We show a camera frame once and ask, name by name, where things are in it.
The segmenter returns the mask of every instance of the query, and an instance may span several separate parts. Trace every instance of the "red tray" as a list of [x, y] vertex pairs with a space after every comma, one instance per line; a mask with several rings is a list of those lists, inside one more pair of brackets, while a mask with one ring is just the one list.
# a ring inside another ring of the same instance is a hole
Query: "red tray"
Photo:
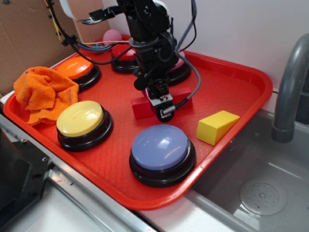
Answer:
[[[98, 61], [111, 58], [110, 52], [87, 55]], [[176, 111], [169, 124], [182, 129], [192, 141], [197, 151], [197, 165], [185, 180], [172, 187], [145, 186], [130, 170], [128, 161], [135, 136], [143, 129], [160, 123], [155, 116], [134, 117], [131, 99], [142, 97], [142, 94], [134, 88], [136, 77], [132, 74], [114, 72], [110, 65], [101, 66], [99, 83], [79, 94], [79, 101], [97, 101], [114, 120], [114, 130], [109, 138], [85, 152], [63, 149], [57, 140], [55, 125], [27, 125], [29, 112], [16, 101], [15, 95], [6, 102], [4, 113], [123, 206], [134, 210], [160, 208], [176, 201], [189, 190], [272, 93], [271, 80], [259, 70], [191, 52], [186, 52], [186, 55], [199, 71], [202, 85], [193, 97], [193, 107]], [[190, 87], [193, 90], [196, 85], [197, 78], [191, 72], [185, 81], [170, 89]], [[240, 120], [216, 146], [198, 140], [197, 122], [221, 110], [240, 116]]]

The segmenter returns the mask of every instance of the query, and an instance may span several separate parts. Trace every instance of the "pink ball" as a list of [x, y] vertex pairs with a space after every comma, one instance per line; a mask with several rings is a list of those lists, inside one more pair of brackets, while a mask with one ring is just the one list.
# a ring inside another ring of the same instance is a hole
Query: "pink ball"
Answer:
[[104, 33], [103, 42], [104, 41], [122, 41], [122, 36], [119, 31], [111, 29]]

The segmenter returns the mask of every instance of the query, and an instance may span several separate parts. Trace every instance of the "black machine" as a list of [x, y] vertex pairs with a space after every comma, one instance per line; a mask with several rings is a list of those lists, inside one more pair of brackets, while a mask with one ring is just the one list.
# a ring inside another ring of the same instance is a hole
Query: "black machine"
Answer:
[[[149, 98], [157, 118], [161, 122], [168, 122], [173, 118], [174, 111], [195, 94], [200, 85], [200, 78], [198, 76], [199, 84], [195, 91], [182, 102], [174, 105], [173, 98], [169, 94], [168, 71], [175, 67], [180, 55], [179, 46], [172, 35], [173, 28], [167, 9], [162, 2], [156, 0], [117, 0], [117, 3], [116, 6], [91, 12], [89, 18], [78, 21], [84, 24], [96, 24], [118, 14], [125, 14], [131, 35], [129, 44], [136, 50], [139, 66], [134, 71], [134, 75], [137, 77], [134, 87]], [[195, 1], [192, 1], [192, 12], [191, 26], [195, 26]], [[63, 44], [70, 44], [78, 52], [73, 46], [74, 41], [72, 42], [72, 40], [74, 39], [76, 38], [68, 37]]]
[[0, 231], [42, 198], [51, 160], [30, 141], [0, 128]]

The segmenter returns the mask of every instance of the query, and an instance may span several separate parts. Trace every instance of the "gray faucet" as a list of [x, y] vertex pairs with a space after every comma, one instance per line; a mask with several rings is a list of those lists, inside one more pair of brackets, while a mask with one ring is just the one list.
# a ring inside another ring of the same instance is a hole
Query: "gray faucet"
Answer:
[[309, 124], [309, 34], [295, 44], [280, 84], [272, 123], [272, 138], [280, 143], [293, 139], [295, 120]]

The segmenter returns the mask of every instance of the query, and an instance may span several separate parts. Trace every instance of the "red block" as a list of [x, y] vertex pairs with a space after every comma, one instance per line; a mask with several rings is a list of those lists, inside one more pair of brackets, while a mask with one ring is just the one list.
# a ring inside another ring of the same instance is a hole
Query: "red block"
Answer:
[[[173, 103], [178, 104], [183, 99], [189, 96], [191, 94], [191, 90], [189, 87], [181, 88], [181, 89], [175, 89], [173, 91], [170, 91], [171, 96], [173, 97]], [[149, 117], [153, 116], [154, 113], [150, 108], [150, 102], [148, 100], [148, 97], [141, 97], [141, 98], [135, 98], [131, 100], [133, 113], [136, 119], [143, 118], [143, 117]], [[188, 109], [193, 106], [192, 98], [179, 110]]]

